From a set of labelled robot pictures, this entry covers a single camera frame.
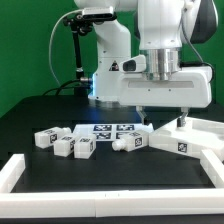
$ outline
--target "black table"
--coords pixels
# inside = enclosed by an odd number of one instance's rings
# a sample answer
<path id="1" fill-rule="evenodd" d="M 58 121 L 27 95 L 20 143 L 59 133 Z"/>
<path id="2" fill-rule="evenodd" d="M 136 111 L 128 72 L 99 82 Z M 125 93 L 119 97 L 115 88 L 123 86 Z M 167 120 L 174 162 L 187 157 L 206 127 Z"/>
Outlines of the black table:
<path id="1" fill-rule="evenodd" d="M 180 115 L 179 109 L 147 108 L 154 127 Z M 224 108 L 212 103 L 192 109 L 189 116 L 223 122 Z M 54 156 L 39 149 L 34 133 L 76 124 L 140 123 L 135 108 L 103 109 L 75 96 L 36 96 L 22 100 L 0 119 L 0 168 L 14 153 L 25 154 L 26 170 L 14 193 L 97 190 L 213 188 L 199 160 L 150 147 L 130 153 L 114 152 L 111 142 L 97 142 L 89 160 Z M 117 218 L 0 220 L 0 223 L 223 223 L 223 215 Z"/>

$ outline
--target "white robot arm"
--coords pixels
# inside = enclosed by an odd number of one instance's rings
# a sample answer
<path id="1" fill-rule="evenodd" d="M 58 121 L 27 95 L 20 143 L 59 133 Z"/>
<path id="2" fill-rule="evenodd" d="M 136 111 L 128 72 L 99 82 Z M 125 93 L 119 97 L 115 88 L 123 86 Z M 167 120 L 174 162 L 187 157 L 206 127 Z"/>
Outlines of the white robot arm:
<path id="1" fill-rule="evenodd" d="M 118 21 L 94 25 L 98 69 L 93 75 L 92 102 L 136 106 L 206 107 L 211 102 L 212 70 L 181 66 L 182 43 L 203 43 L 216 31 L 213 0 L 75 0 L 79 8 L 113 7 L 137 11 L 140 54 L 131 58 L 128 29 Z"/>

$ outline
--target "green wall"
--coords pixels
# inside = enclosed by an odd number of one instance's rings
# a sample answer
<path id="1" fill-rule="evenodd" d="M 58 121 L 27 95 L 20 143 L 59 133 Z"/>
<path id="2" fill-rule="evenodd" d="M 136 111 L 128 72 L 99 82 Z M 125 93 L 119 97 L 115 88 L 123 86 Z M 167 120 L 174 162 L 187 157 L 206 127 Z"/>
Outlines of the green wall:
<path id="1" fill-rule="evenodd" d="M 219 28 L 206 44 L 196 46 L 205 61 L 215 65 L 213 97 L 224 105 L 224 1 L 215 0 L 219 13 Z M 21 99 L 41 95 L 57 87 L 48 66 L 48 44 L 56 21 L 76 9 L 73 0 L 1 0 L 0 7 L 0 116 Z M 119 20 L 133 30 L 131 13 L 119 14 Z M 87 73 L 96 69 L 96 39 L 94 33 L 82 38 L 83 64 Z M 132 54 L 138 53 L 133 37 Z M 185 60 L 195 57 L 184 47 Z M 53 65 L 61 82 L 74 78 L 75 63 L 71 34 L 60 26 L 54 41 Z"/>

